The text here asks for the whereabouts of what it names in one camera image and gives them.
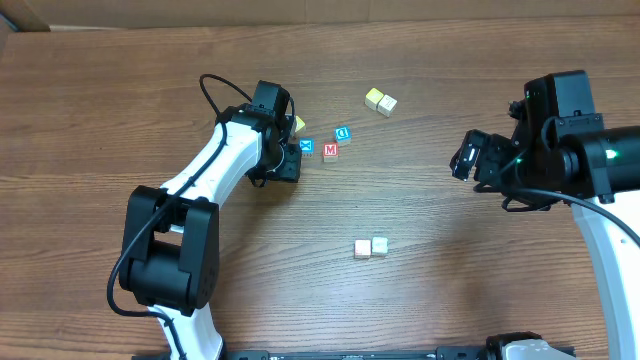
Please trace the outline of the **red letter Y block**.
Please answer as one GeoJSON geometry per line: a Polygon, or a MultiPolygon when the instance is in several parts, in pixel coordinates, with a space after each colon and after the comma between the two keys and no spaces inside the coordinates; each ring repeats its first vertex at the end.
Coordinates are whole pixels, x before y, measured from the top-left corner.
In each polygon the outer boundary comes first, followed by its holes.
{"type": "Polygon", "coordinates": [[[372,256],[372,245],[369,239],[357,239],[354,242],[354,257],[368,259],[372,256]]]}

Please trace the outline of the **green letter V block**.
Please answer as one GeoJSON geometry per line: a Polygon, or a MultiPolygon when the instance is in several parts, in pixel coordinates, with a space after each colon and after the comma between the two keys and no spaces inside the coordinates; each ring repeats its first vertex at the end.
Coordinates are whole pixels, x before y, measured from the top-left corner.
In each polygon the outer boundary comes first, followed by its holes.
{"type": "Polygon", "coordinates": [[[371,254],[385,257],[389,253],[389,240],[386,237],[373,237],[371,240],[371,254]]]}

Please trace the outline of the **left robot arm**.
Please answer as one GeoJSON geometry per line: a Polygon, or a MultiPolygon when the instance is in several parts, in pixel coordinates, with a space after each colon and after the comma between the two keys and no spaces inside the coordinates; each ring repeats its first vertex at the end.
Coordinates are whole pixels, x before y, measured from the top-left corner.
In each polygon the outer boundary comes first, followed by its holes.
{"type": "Polygon", "coordinates": [[[281,85],[261,81],[245,103],[214,113],[211,139],[179,174],[131,193],[106,288],[114,313],[158,320],[165,359],[224,356],[209,301],[219,274],[219,213],[237,183],[248,178],[262,188],[300,177],[302,151],[290,140],[295,103],[281,85]]]}

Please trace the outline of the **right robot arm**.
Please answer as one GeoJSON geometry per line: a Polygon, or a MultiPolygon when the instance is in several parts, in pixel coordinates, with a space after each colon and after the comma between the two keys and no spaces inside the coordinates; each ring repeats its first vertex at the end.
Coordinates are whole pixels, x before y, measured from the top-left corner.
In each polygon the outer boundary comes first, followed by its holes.
{"type": "Polygon", "coordinates": [[[639,356],[639,129],[606,128],[583,70],[551,73],[510,103],[511,137],[470,130],[453,177],[519,212],[570,206],[592,262],[612,359],[639,356]]]}

